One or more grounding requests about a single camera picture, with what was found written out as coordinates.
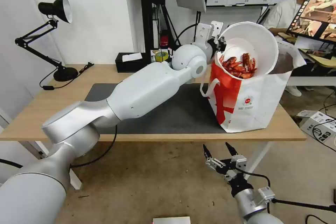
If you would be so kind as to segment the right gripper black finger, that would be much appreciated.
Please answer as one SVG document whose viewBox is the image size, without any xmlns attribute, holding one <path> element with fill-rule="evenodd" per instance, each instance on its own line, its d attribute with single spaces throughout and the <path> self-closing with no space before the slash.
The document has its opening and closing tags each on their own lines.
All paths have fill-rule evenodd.
<svg viewBox="0 0 336 224">
<path fill-rule="evenodd" d="M 217 173 L 222 173 L 224 168 L 224 163 L 222 163 L 220 160 L 213 158 L 210 151 L 206 147 L 205 144 L 203 144 L 203 151 L 205 156 L 205 163 L 213 170 L 215 170 Z"/>
<path fill-rule="evenodd" d="M 238 155 L 236 149 L 233 146 L 231 146 L 228 142 L 226 142 L 225 145 L 226 145 L 229 153 L 231 154 L 231 159 L 226 160 L 227 164 L 230 163 L 230 166 L 236 166 L 236 164 L 237 164 L 236 157 Z"/>
</svg>

